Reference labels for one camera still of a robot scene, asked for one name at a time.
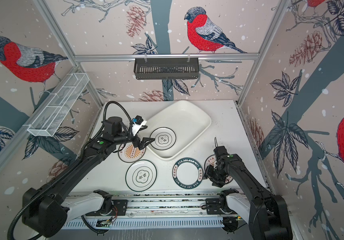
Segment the orange sunburst plate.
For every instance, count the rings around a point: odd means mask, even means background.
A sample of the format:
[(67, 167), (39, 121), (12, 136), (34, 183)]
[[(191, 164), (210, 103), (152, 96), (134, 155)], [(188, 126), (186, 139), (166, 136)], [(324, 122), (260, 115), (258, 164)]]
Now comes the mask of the orange sunburst plate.
[[(216, 167), (216, 156), (215, 155), (211, 155), (206, 159), (204, 170), (206, 171), (209, 166), (213, 166), (214, 168)], [(226, 180), (225, 180), (225, 184), (229, 184), (232, 181), (233, 181), (233, 178), (231, 176), (227, 176)]]
[(128, 143), (119, 146), (118, 156), (119, 159), (125, 163), (134, 163), (139, 161), (145, 153), (146, 149), (139, 150), (139, 148), (135, 148), (132, 143)]

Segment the black rim flower plate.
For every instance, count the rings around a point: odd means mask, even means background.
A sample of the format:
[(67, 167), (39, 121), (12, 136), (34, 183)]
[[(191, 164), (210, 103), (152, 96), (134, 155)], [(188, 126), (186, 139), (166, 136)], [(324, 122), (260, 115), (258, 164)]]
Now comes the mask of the black rim flower plate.
[(148, 190), (155, 183), (156, 179), (156, 166), (148, 160), (133, 163), (126, 173), (126, 184), (134, 192)]
[(175, 145), (177, 140), (175, 132), (166, 127), (161, 127), (154, 130), (150, 137), (155, 139), (155, 141), (151, 143), (151, 146), (159, 151), (170, 149)]

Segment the white plastic bin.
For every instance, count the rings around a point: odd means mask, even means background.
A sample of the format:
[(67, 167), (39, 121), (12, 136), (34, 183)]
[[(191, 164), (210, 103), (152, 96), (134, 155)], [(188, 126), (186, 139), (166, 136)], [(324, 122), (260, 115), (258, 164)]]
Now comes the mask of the white plastic bin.
[(177, 136), (173, 147), (159, 151), (151, 144), (147, 146), (147, 149), (159, 159), (170, 161), (197, 140), (211, 124), (211, 117), (197, 105), (188, 101), (178, 101), (151, 117), (146, 123), (148, 128), (139, 132), (139, 136), (150, 138), (151, 133), (158, 128), (172, 129)]

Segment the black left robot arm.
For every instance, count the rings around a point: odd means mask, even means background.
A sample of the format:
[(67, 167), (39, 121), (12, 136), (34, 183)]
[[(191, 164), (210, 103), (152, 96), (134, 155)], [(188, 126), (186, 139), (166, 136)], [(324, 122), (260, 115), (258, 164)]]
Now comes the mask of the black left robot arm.
[(140, 139), (138, 132), (147, 128), (146, 120), (136, 116), (125, 128), (122, 118), (110, 117), (103, 121), (98, 133), (88, 141), (79, 158), (49, 183), (38, 190), (31, 188), (23, 195), (22, 209), (12, 220), (7, 239), (14, 239), (14, 229), (19, 220), (37, 232), (33, 239), (52, 237), (67, 222), (70, 207), (64, 207), (68, 194), (97, 165), (103, 162), (122, 144), (132, 143), (142, 150), (154, 141), (153, 138)]

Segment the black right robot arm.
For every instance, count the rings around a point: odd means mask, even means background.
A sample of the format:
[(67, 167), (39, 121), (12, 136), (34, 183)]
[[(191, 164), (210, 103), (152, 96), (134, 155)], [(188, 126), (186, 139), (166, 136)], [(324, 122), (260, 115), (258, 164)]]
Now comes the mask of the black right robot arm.
[(293, 233), (284, 198), (263, 187), (237, 154), (229, 154), (224, 146), (215, 147), (214, 154), (216, 165), (206, 168), (205, 177), (218, 188), (232, 177), (242, 190), (222, 191), (220, 208), (238, 214), (248, 224), (254, 240), (291, 240)]

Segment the green rim plate front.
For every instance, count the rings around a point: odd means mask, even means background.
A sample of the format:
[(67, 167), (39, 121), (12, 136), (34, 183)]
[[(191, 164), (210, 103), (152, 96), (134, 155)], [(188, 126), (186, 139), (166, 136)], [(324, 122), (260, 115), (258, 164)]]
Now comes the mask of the green rim plate front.
[(177, 186), (185, 190), (191, 190), (201, 184), (204, 170), (195, 159), (182, 158), (174, 164), (172, 176)]

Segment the black rim flower plate front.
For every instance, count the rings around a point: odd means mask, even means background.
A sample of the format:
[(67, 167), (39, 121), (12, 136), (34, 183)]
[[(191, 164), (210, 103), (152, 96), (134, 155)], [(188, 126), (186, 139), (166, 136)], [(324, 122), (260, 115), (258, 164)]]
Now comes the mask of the black rim flower plate front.
[(133, 163), (126, 173), (126, 184), (134, 192), (148, 190), (155, 183), (156, 179), (156, 166), (148, 160)]

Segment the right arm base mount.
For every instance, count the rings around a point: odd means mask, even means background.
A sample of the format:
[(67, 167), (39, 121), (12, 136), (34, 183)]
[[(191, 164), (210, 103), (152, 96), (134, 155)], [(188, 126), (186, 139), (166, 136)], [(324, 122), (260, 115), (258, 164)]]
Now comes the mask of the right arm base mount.
[(236, 212), (232, 210), (226, 210), (221, 207), (219, 199), (207, 198), (205, 203), (200, 206), (202, 210), (205, 210), (207, 215), (235, 215)]

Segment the aluminium rail base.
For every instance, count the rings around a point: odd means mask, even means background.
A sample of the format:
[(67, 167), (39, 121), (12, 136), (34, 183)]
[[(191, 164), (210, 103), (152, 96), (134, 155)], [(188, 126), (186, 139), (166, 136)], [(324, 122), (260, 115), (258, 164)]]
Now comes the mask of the aluminium rail base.
[(143, 216), (199, 216), (207, 213), (200, 206), (207, 198), (220, 199), (220, 193), (182, 193), (182, 194), (144, 194), (144, 193), (99, 193), (95, 191), (89, 195), (71, 194), (62, 204), (70, 207), (68, 220), (73, 220), (85, 214), (104, 210), (108, 212), (112, 200), (128, 200), (127, 217)]

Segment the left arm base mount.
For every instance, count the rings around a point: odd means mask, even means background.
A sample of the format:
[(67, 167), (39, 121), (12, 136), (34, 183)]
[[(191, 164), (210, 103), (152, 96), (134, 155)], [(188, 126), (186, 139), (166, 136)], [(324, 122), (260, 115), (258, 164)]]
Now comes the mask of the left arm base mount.
[(100, 216), (125, 216), (128, 207), (128, 200), (112, 200), (112, 206), (108, 212), (104, 210), (98, 210), (86, 214), (88, 217), (100, 217)]

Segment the white mesh wall shelf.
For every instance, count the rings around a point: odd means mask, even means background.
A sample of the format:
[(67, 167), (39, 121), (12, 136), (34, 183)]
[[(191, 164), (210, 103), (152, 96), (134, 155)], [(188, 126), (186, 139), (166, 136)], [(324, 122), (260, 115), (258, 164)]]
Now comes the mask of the white mesh wall shelf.
[(49, 95), (49, 103), (27, 131), (35, 137), (53, 137), (89, 81), (86, 73), (68, 75), (61, 88)]

